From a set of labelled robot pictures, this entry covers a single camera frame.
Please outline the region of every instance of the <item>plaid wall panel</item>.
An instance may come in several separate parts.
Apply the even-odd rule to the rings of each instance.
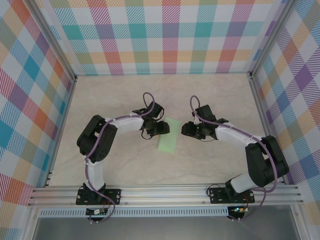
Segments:
[[[301,0],[256,78],[272,134],[320,234],[320,1]]]
[[[248,70],[249,72],[251,72],[253,70],[253,68],[254,68],[254,66],[255,66],[255,64],[257,62],[257,59],[258,59],[262,49],[265,47],[266,43],[268,42],[269,36],[272,33],[272,31],[274,30],[274,28],[276,26],[276,22],[279,19],[279,17],[281,16],[281,13],[282,13],[287,1],[288,0],[281,0],[281,3],[280,3],[278,9],[276,10],[276,12],[274,14],[274,16],[272,18],[272,21],[271,21],[267,31],[265,32],[265,34],[263,36],[263,39],[262,39],[262,41],[261,41],[261,43],[259,45],[259,48],[258,48],[258,50],[256,51],[256,53],[254,55],[253,61],[252,61],[251,65],[249,67],[249,70]]]
[[[71,84],[22,0],[0,0],[0,240],[22,232]]]
[[[281,0],[37,2],[75,71],[99,75],[247,72]]]

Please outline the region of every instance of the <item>black mounting bracket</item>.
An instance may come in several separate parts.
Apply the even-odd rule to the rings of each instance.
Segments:
[[[120,204],[121,200],[121,189],[106,189],[106,185],[104,185],[99,193],[109,197],[114,201],[115,205]],[[108,206],[109,202],[104,197],[98,195],[94,191],[92,191],[86,184],[83,184],[81,188],[79,188],[77,196],[76,196],[76,205],[105,205]]]
[[[249,189],[246,190],[236,197],[233,200],[230,200],[228,194],[225,191],[225,187],[210,187],[209,188],[209,197],[211,204],[253,204],[255,202],[254,193]]]

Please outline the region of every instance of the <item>marble-patterned surface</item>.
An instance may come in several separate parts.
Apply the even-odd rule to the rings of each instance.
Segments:
[[[79,77],[59,147],[51,186],[85,181],[84,160],[76,141],[92,116],[117,117],[143,108],[151,92],[165,117],[193,121],[189,99],[197,95],[213,114],[255,135],[264,131],[244,73],[121,75]],[[157,150],[159,137],[137,131],[117,137],[104,160],[108,185],[224,183],[247,170],[244,151],[222,141],[201,142],[178,135],[174,153]]]

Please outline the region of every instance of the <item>purple cable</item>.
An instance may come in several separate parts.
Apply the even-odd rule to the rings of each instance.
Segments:
[[[95,143],[94,143],[94,145],[93,145],[93,148],[92,148],[91,151],[88,153],[88,155],[84,158],[84,161],[85,161],[85,177],[86,177],[86,180],[87,180],[90,188],[91,188],[96,194],[98,194],[99,196],[107,199],[107,200],[108,200],[109,202],[111,202],[112,205],[113,205],[112,212],[111,212],[108,216],[106,216],[104,219],[102,219],[102,220],[100,220],[100,221],[96,221],[97,224],[98,224],[98,223],[103,223],[104,221],[106,221],[107,219],[109,219],[112,214],[114,214],[115,209],[116,209],[116,204],[115,204],[115,202],[114,202],[111,198],[109,198],[108,196],[100,193],[98,190],[96,190],[96,189],[92,186],[92,184],[91,184],[91,182],[90,182],[90,180],[89,180],[89,173],[88,173],[89,158],[90,158],[90,156],[95,152],[95,150],[96,150],[96,148],[97,148],[97,146],[98,146],[98,144],[99,144],[99,141],[100,141],[100,139],[101,139],[102,133],[104,132],[104,130],[106,129],[106,127],[107,127],[110,123],[112,123],[112,122],[114,122],[114,121],[116,121],[116,120],[119,120],[119,119],[124,119],[124,118],[141,118],[141,117],[146,116],[146,115],[148,115],[149,113],[151,113],[151,111],[152,111],[152,110],[154,109],[154,107],[155,107],[155,98],[154,98],[154,96],[153,96],[150,92],[145,92],[145,93],[142,95],[142,98],[143,98],[143,102],[144,102],[144,104],[145,104],[146,107],[147,107],[147,103],[146,103],[145,95],[147,95],[147,94],[152,98],[152,106],[151,106],[151,109],[150,109],[149,111],[147,111],[146,113],[143,113],[143,114],[141,114],[141,115],[118,116],[118,117],[116,117],[116,118],[114,118],[114,119],[111,119],[111,120],[107,121],[107,122],[103,125],[103,127],[101,128],[100,134],[99,134],[99,136],[97,137],[97,139],[96,139],[96,141],[95,141]],[[93,222],[93,220],[91,219],[91,215],[89,216],[89,220],[90,220],[91,223]]]
[[[251,217],[254,213],[256,213],[258,211],[258,209],[263,205],[263,203],[265,202],[265,199],[266,199],[266,196],[267,196],[267,193],[272,193],[276,188],[277,188],[277,185],[278,185],[278,173],[277,173],[277,169],[276,169],[276,166],[275,166],[275,161],[274,159],[272,158],[269,150],[267,149],[266,145],[264,145],[258,138],[256,138],[255,136],[245,132],[245,131],[242,131],[241,129],[238,129],[234,126],[229,126],[229,125],[226,125],[226,124],[222,124],[222,123],[218,123],[218,122],[214,122],[214,121],[208,121],[208,120],[205,120],[203,119],[202,117],[200,117],[197,112],[195,111],[195,109],[193,108],[192,106],[192,99],[195,98],[198,102],[198,108],[201,106],[200,105],[200,100],[199,98],[196,96],[196,95],[193,95],[191,96],[190,98],[190,107],[191,107],[191,110],[194,114],[195,117],[197,117],[198,119],[200,119],[201,121],[207,123],[207,124],[213,124],[213,125],[217,125],[217,126],[220,126],[220,127],[224,127],[224,128],[228,128],[228,129],[232,129],[244,136],[247,136],[253,140],[255,140],[258,144],[260,144],[262,146],[262,148],[264,149],[264,151],[266,152],[266,154],[268,155],[269,157],[269,160],[270,160],[270,163],[271,163],[271,166],[272,166],[272,170],[273,170],[273,175],[274,175],[274,183],[273,183],[273,187],[269,190],[266,190],[264,187],[262,188],[258,188],[258,187],[254,187],[252,188],[252,190],[256,191],[256,192],[263,192],[264,195],[263,195],[263,199],[262,201],[260,202],[258,208],[253,212],[251,213],[249,216],[245,216],[243,217],[242,219],[248,219],[249,217]]]

